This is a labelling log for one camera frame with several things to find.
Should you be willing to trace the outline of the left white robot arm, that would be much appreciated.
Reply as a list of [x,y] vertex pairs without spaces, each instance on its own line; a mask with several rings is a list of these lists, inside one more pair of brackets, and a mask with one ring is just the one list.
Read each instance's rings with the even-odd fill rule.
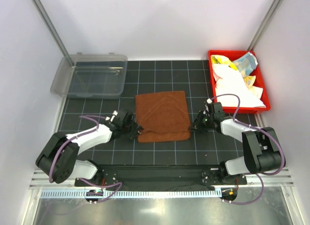
[[121,109],[110,117],[84,115],[95,126],[74,134],[54,133],[36,159],[36,166],[48,175],[49,183],[60,184],[75,178],[91,186],[102,184],[104,170],[94,161],[78,160],[83,152],[120,137],[134,139],[143,131],[133,113]]

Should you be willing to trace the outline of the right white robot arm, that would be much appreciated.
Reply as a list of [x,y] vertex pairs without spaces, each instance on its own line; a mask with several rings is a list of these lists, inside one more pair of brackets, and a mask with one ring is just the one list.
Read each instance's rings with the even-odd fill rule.
[[276,175],[286,164],[276,132],[271,127],[259,128],[226,116],[220,102],[207,101],[189,130],[206,133],[214,130],[242,143],[243,156],[221,163],[218,179],[230,184],[240,174]]

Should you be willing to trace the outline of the brown towel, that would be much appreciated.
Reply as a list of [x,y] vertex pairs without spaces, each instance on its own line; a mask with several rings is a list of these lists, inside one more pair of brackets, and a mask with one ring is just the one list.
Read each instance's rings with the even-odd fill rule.
[[139,143],[184,141],[191,125],[184,91],[140,94],[135,97]]

